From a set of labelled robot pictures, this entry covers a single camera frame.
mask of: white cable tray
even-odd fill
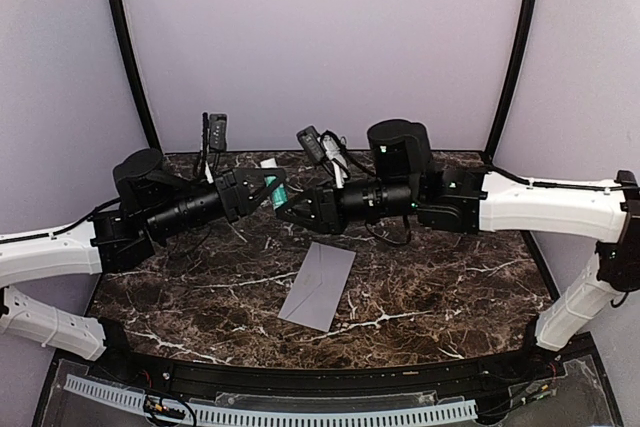
[[[145,394],[140,389],[116,387],[71,374],[67,376],[64,389],[115,409],[144,415],[142,405]],[[185,412],[184,406],[179,402],[165,399],[163,403],[167,407]],[[202,427],[422,427],[463,422],[478,417],[475,400],[413,409],[334,414],[260,412],[226,409],[195,402],[190,402],[189,405],[196,413],[198,426]],[[191,425],[188,413],[182,424]]]

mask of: curved black pole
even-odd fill
[[[122,62],[124,63],[124,69],[127,72],[129,87],[131,88],[131,94],[133,95],[133,101],[136,104],[136,110],[138,111],[138,117],[140,118],[144,135],[147,138],[147,144],[149,144],[149,147],[162,151],[160,147],[160,139],[158,138],[158,133],[156,132],[156,128],[151,117],[151,111],[149,110],[149,104],[147,103],[147,98],[145,97],[144,89],[142,88],[140,72],[138,71],[138,64],[136,63],[136,58],[133,53],[131,37],[129,36],[129,28],[127,27],[124,5],[122,4],[122,0],[109,0],[109,5],[111,6],[111,16],[113,17],[113,25],[116,29],[118,44],[120,45]]]
[[[504,85],[502,86],[502,94],[500,94],[500,101],[498,102],[496,115],[493,119],[493,125],[491,126],[491,133],[489,134],[489,139],[487,140],[487,145],[483,152],[484,161],[487,163],[493,162],[493,157],[495,156],[498,144],[500,143],[502,131],[504,130],[504,126],[507,122],[509,108],[511,107],[513,94],[516,90],[524,51],[527,46],[527,38],[529,37],[529,28],[531,27],[531,19],[533,18],[533,7],[535,3],[536,0],[522,0],[520,17],[518,18],[518,27],[516,28],[516,35],[513,40],[513,49],[511,50],[509,66],[507,67],[507,75],[504,79]]]

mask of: black frame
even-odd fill
[[[529,29],[533,18],[535,1],[536,0],[522,0],[520,14],[518,17],[518,26],[516,28],[513,48],[511,50],[511,57],[509,58],[509,65],[507,67],[502,93],[500,95],[498,107],[491,126],[491,132],[487,139],[487,144],[482,152],[482,158],[486,163],[493,162],[493,157],[495,156],[500,138],[502,137],[502,132],[504,131],[504,127],[507,122],[507,116],[509,114],[509,109],[511,108],[513,94],[518,82],[518,76],[520,75],[522,59],[524,58],[527,39],[529,37]],[[131,88],[131,93],[136,104],[140,123],[142,124],[145,137],[147,138],[147,143],[149,144],[149,147],[153,147],[161,151],[160,139],[158,138],[153,118],[151,116],[151,111],[149,110],[149,104],[147,103],[142,82],[140,80],[140,72],[138,70],[138,63],[131,44],[131,37],[129,35],[129,27],[127,26],[123,2],[122,0],[109,0],[109,5],[111,6],[113,25],[116,29],[122,61],[129,80],[129,87]]]
[[[140,122],[144,129],[150,147],[160,148],[160,141],[151,117],[151,112],[144,94],[137,62],[131,44],[126,16],[122,0],[109,0],[118,43],[122,59],[127,72],[127,78]],[[527,38],[533,17],[535,0],[522,0],[518,26],[513,43],[513,49],[507,68],[500,101],[484,151],[479,152],[486,163],[491,163],[495,156],[502,132],[506,124],[513,94],[517,84]],[[531,252],[547,290],[552,300],[560,297],[559,291],[549,272],[549,268],[542,257],[540,249],[531,232],[522,232],[524,242]],[[605,390],[605,395],[612,409],[614,421],[622,424],[622,417],[616,403],[608,376],[604,370],[602,360],[590,333],[575,336],[569,345],[561,352],[563,359],[592,355],[598,375]],[[200,364],[185,361],[173,361],[161,357],[134,353],[135,361],[144,366],[151,374],[154,385],[174,395],[193,395],[215,397],[218,391],[275,395],[295,394],[299,396],[322,396],[330,392],[331,395],[382,395],[389,393],[415,392],[419,390],[437,390],[440,397],[465,395],[467,398],[490,398],[508,395],[508,385],[487,384],[487,380],[477,377],[478,372],[486,370],[488,366],[494,369],[508,370],[520,352],[506,352],[487,357],[436,364],[417,366],[366,369],[366,370],[281,370],[259,369],[245,367],[226,367]],[[73,354],[57,350],[49,367],[44,387],[41,391],[33,426],[39,426],[47,404],[49,390],[55,378],[58,364],[62,359],[91,365]],[[402,375],[406,371],[417,372],[410,376]],[[165,380],[163,374],[170,373],[170,380]],[[105,377],[99,369],[94,368],[92,375]]]
[[[522,66],[522,59],[524,58],[524,52],[529,38],[529,29],[531,28],[531,20],[533,19],[533,8],[535,3],[536,0],[522,0],[516,35],[513,40],[509,66],[507,67],[507,74],[502,86],[502,93],[500,94],[500,101],[498,102],[498,108],[493,119],[489,139],[487,140],[487,145],[485,146],[483,153],[483,160],[486,163],[493,162],[493,157],[498,149],[498,144],[500,143],[500,138],[504,131],[504,126],[507,123],[507,116],[509,115],[509,109],[511,108],[513,94],[516,90],[516,84],[518,83],[518,77],[520,76],[520,67]]]
[[[591,355],[613,420],[622,426],[620,410],[613,396],[602,359],[590,333],[575,336],[560,354],[562,361]],[[276,395],[296,397],[348,397],[362,395],[401,394],[437,391],[439,398],[465,396],[476,399],[479,410],[509,398],[508,388],[522,380],[505,383],[478,374],[485,370],[506,372],[518,360],[519,352],[508,352],[470,360],[422,364],[410,367],[391,367],[366,370],[278,370],[247,367],[228,367],[184,362],[134,354],[133,361],[144,368],[153,379],[154,388],[185,400],[189,397],[214,400],[218,393]],[[89,374],[114,380],[101,368],[73,354],[56,351],[49,366],[44,388],[38,400],[32,427],[40,427],[49,391],[61,360],[89,366]],[[536,378],[548,378],[550,371],[540,372]]]
[[[133,52],[129,27],[127,26],[124,4],[122,0],[109,0],[109,6],[111,7],[111,17],[113,18],[113,26],[116,30],[118,45],[120,46],[122,63],[127,73],[129,88],[131,89],[131,95],[136,105],[136,111],[138,112],[138,118],[140,119],[142,130],[147,139],[147,144],[149,147],[162,151],[160,139],[158,138],[158,133],[153,123],[153,118],[151,117],[151,111],[149,110],[149,104],[144,94],[144,88],[142,87],[138,63],[136,62],[136,56]]]

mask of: wire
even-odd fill
[[[325,172],[326,172],[327,174],[329,174],[331,177],[333,177],[333,176],[334,176],[334,172],[331,170],[331,168],[327,165],[327,163],[326,163],[326,162],[323,162],[323,163],[322,163],[322,164],[320,164],[320,165],[322,165],[322,168],[325,170]]]
[[[499,380],[501,382],[513,384],[514,382],[522,382],[529,373],[531,373],[531,370],[526,371],[520,377],[501,377],[500,375],[492,374],[491,372],[480,372],[478,377],[491,377],[492,379]]]
[[[525,385],[524,387],[520,388],[518,391],[514,392],[513,395],[510,395],[509,398],[507,400],[505,400],[504,402],[499,403],[498,405],[492,407],[491,409],[487,409],[484,412],[478,412],[478,415],[487,415],[490,414],[491,412],[494,412],[496,410],[498,410],[501,407],[504,407],[507,404],[510,404],[516,397],[518,397],[519,395],[523,394],[529,387],[531,387],[533,385],[533,382],[528,383],[527,385]]]
[[[97,206],[95,209],[93,209],[91,212],[89,212],[87,215],[83,216],[82,218],[76,220],[73,224],[70,224],[60,230],[56,230],[54,232],[43,232],[42,234],[33,234],[33,235],[23,235],[21,237],[13,237],[11,239],[3,239],[0,240],[0,244],[10,244],[13,242],[22,242],[22,241],[26,241],[26,240],[35,240],[35,239],[44,239],[47,237],[57,237],[59,235],[62,234],[66,234],[67,232],[75,229],[76,227],[78,227],[80,224],[82,224],[83,222],[86,222],[87,220],[91,220],[93,218],[94,215],[96,215],[98,212],[106,209],[107,207],[111,207],[112,205],[117,204],[118,202],[120,202],[120,198],[115,198],[115,199],[111,199],[107,202],[104,202],[103,204],[100,204],[99,206]]]
[[[555,363],[549,362],[548,364],[549,368],[551,369],[553,376],[551,378],[551,382],[547,383],[547,384],[543,384],[540,387],[538,387],[534,392],[525,395],[524,397],[522,397],[521,399],[518,400],[518,403],[515,405],[510,406],[509,408],[507,408],[507,410],[502,410],[499,412],[495,412],[496,410],[500,409],[501,407],[510,404],[511,402],[513,402],[515,399],[517,399],[520,395],[522,395],[524,392],[526,392],[529,388],[531,388],[537,381],[533,380],[530,383],[528,383],[527,385],[525,385],[524,387],[522,387],[521,389],[519,389],[517,392],[514,392],[513,395],[510,395],[509,398],[507,400],[505,400],[504,402],[501,402],[500,404],[492,407],[491,409],[487,409],[484,412],[478,412],[478,415],[484,415],[486,417],[501,417],[504,415],[507,415],[510,412],[513,412],[514,410],[527,405],[531,402],[535,402],[538,400],[542,400],[544,397],[549,395],[549,392],[551,392],[549,390],[549,387],[553,387],[555,386],[556,380],[558,378],[558,368],[556,367]]]
[[[342,142],[342,140],[336,134],[334,134],[330,130],[325,130],[325,132],[320,137],[321,138],[330,137],[331,139],[333,139],[333,141],[336,144],[338,144],[338,148],[340,149],[340,153],[342,155],[344,155],[345,158],[349,162],[351,162],[353,165],[355,165],[358,169],[360,169],[362,172],[364,172],[368,176],[377,177],[376,173],[373,170],[371,170],[368,167],[365,167],[364,165],[362,165],[362,163],[360,163],[360,161],[358,159],[356,159],[353,155],[351,155],[351,153],[347,150],[346,144],[344,144]]]
[[[490,172],[506,177],[507,179],[521,185],[527,185],[529,187],[539,187],[542,189],[571,189],[571,190],[590,190],[595,192],[616,192],[620,190],[640,190],[637,185],[617,185],[612,187],[603,187],[601,185],[582,185],[582,184],[563,184],[560,182],[546,182],[542,180],[529,180],[523,177],[519,177],[507,170],[504,170],[495,165],[488,165],[487,168]]]
[[[627,301],[628,297],[629,297],[629,292],[625,292],[620,302],[614,303],[613,300],[611,301],[611,307],[613,307],[614,309],[622,307],[622,304],[624,304]]]
[[[122,384],[122,385],[128,385],[130,387],[136,387],[135,385],[133,385],[133,383],[127,383],[125,381],[123,381],[122,379],[120,379],[119,377],[117,377],[116,375],[112,374],[111,372],[109,372],[107,369],[105,369],[103,366],[101,366],[100,364],[93,364],[95,367],[98,367],[101,371],[103,371],[105,374],[107,374],[109,377],[111,377],[112,380],[115,380],[117,383]],[[173,394],[169,394],[168,392],[161,392],[159,390],[156,390],[154,388],[151,387],[152,383],[151,383],[151,376],[149,375],[149,372],[147,372],[146,370],[142,370],[138,373],[138,375],[143,374],[145,375],[146,379],[147,379],[147,383],[149,384],[149,387],[143,388],[143,390],[145,391],[146,396],[148,397],[148,393],[150,392],[152,395],[155,395],[158,397],[159,402],[162,402],[163,399],[171,399],[174,400],[176,402],[178,402],[180,405],[182,405],[187,412],[189,412],[189,415],[191,416],[191,427],[198,427],[198,419],[196,417],[196,413],[194,412],[193,408],[184,400],[182,400],[180,397],[177,397]],[[182,421],[179,422],[175,422],[175,423],[167,423],[167,425],[180,425],[182,423]]]
[[[334,164],[336,164],[338,167],[340,167],[340,170],[342,170],[342,172],[344,172],[346,179],[345,180],[349,180],[351,179],[351,172],[349,172],[349,169],[347,169],[347,166],[344,165],[342,162],[340,162],[338,159],[331,159],[331,162],[333,162]]]
[[[207,231],[207,233],[198,241],[198,243],[196,243],[193,247],[187,249],[184,252],[178,252],[177,254],[175,254],[174,252],[170,252],[169,253],[169,258],[171,260],[179,260],[179,259],[184,259],[185,257],[190,256],[191,254],[193,254],[196,250],[198,250],[200,248],[200,246],[202,244],[205,243],[205,241],[211,236],[211,233],[213,232],[213,226],[209,225],[209,230]]]
[[[211,168],[211,175],[213,177],[216,176],[216,172],[218,171],[218,163],[220,162],[220,153],[216,152],[213,156],[213,167]]]
[[[82,217],[81,219],[76,220],[73,224],[68,225],[67,227],[65,227],[64,229],[60,229],[57,230],[55,232],[53,232],[51,235],[53,237],[57,237],[58,235],[62,235],[62,234],[66,234],[67,232],[69,232],[70,230],[75,229],[76,227],[78,227],[81,223],[92,219],[94,215],[96,215],[98,212],[106,209],[107,207],[111,207],[112,205],[117,204],[118,202],[120,202],[120,197],[117,197],[115,199],[111,199],[103,204],[100,204],[99,206],[97,206],[95,209],[93,209],[91,212],[89,212],[87,215],[85,215],[84,217]]]
[[[403,215],[402,223],[404,224],[405,240],[401,242],[391,240],[383,235],[378,234],[377,232],[374,232],[374,230],[371,228],[372,224],[368,223],[367,221],[365,221],[364,226],[367,229],[367,232],[369,232],[377,240],[380,240],[391,247],[404,247],[405,245],[409,245],[409,243],[411,242],[411,224],[409,223],[409,217]]]

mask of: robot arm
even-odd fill
[[[535,343],[550,351],[564,347],[610,300],[640,290],[640,193],[631,172],[566,183],[523,179],[491,166],[442,169],[421,124],[385,121],[367,137],[376,178],[340,189],[317,185],[282,205],[277,216],[324,234],[340,234],[351,221],[414,215],[426,227],[450,232],[534,230],[593,238],[586,268],[537,320]]]
[[[231,223],[250,215],[285,178],[278,168],[236,168],[193,182],[166,172],[162,164],[159,151],[145,149],[118,165],[113,175],[120,205],[115,210],[97,208],[70,226],[0,236],[0,334],[20,335],[88,360],[109,347],[127,348],[117,322],[63,312],[12,284],[133,269],[155,254],[154,242],[166,245],[169,237],[215,219]]]

